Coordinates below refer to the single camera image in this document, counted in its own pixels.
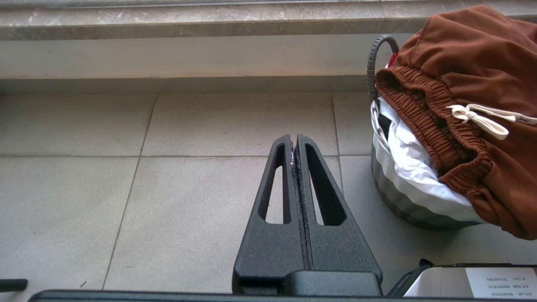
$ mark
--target white label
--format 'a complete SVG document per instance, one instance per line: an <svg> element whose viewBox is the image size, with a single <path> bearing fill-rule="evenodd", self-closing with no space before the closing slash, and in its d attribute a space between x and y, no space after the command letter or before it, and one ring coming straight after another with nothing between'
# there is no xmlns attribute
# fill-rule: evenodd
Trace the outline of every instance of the white label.
<svg viewBox="0 0 537 302"><path fill-rule="evenodd" d="M466 268L474 298L537 299L533 268Z"/></svg>

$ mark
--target stone ledge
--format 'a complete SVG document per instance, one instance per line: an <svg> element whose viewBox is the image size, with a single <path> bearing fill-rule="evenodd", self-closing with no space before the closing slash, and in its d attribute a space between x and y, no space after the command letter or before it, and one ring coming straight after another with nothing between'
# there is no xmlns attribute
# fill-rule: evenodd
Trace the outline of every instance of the stone ledge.
<svg viewBox="0 0 537 302"><path fill-rule="evenodd" d="M148 1L4 0L0 2L0 40L416 32L430 15L479 4L487 4L512 18L537 22L535 0L313 0L294 3L211 0L212 4L200 2L208 0L151 0L156 1L153 3L182 4L103 5ZM96 4L101 7L87 7Z"/></svg>

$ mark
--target red fabric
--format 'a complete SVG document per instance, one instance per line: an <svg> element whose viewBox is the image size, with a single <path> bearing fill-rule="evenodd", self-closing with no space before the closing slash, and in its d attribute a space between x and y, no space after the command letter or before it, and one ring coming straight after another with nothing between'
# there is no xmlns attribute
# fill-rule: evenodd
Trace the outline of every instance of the red fabric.
<svg viewBox="0 0 537 302"><path fill-rule="evenodd" d="M433 159L439 180L483 220L537 239L537 125L486 116L498 140L450 105L480 104L537 117L537 24L488 6L432 16L376 75L379 94Z"/></svg>
<svg viewBox="0 0 537 302"><path fill-rule="evenodd" d="M388 68L391 67L391 65L394 63L395 59L397 58L397 55L399 53L394 53L393 55L391 55L390 57L390 61L388 62Z"/></svg>

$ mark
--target black object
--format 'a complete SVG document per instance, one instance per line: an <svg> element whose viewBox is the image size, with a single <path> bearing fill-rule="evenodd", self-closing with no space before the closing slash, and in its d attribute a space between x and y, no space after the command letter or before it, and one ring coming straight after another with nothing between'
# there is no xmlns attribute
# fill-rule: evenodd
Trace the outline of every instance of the black object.
<svg viewBox="0 0 537 302"><path fill-rule="evenodd" d="M279 166L284 224L275 225L265 217ZM324 225L315 219L310 177ZM379 296L381 281L379 265L315 142L298 135L293 150L289 135L276 140L235 261L233 293Z"/></svg>
<svg viewBox="0 0 537 302"><path fill-rule="evenodd" d="M391 120L379 113L379 126L382 129L382 134L388 139L388 133L390 133Z"/></svg>
<svg viewBox="0 0 537 302"><path fill-rule="evenodd" d="M0 292L24 291L27 285L26 279L0 279Z"/></svg>
<svg viewBox="0 0 537 302"><path fill-rule="evenodd" d="M44 291L29 302L473 302L473 299L384 298L384 297L288 297L231 294L119 291ZM498 302L498 300L479 300Z"/></svg>

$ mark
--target elastic waistband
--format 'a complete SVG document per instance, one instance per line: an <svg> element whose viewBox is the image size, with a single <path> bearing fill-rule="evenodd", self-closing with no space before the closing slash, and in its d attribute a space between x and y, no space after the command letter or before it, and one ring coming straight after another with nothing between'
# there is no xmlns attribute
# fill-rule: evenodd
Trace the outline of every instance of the elastic waistband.
<svg viewBox="0 0 537 302"><path fill-rule="evenodd" d="M448 86L419 69L396 66L376 74L376 88L425 147L439 180L462 194L474 191L492 163L477 131L446 108L458 104Z"/></svg>

